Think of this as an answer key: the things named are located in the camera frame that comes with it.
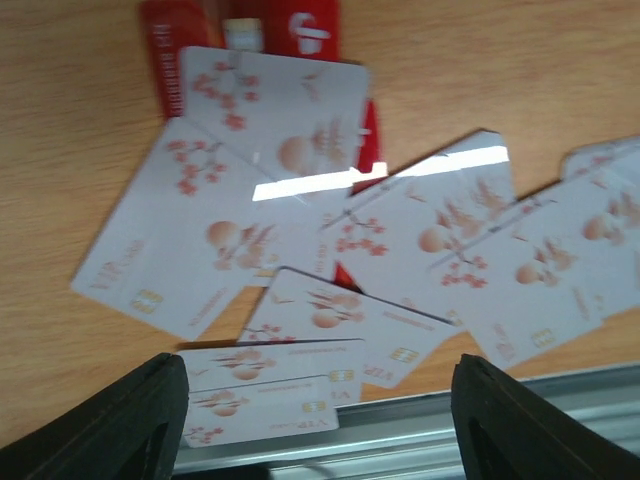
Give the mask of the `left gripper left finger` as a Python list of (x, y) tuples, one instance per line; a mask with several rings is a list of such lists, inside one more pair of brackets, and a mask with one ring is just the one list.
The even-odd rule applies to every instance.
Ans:
[(1, 449), (3, 479), (169, 479), (186, 418), (183, 359), (161, 353)]

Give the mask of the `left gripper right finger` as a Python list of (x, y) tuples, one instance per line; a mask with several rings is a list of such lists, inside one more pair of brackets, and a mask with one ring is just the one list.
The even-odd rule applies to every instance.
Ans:
[(468, 479), (637, 479), (639, 457), (484, 358), (455, 366), (451, 413)]

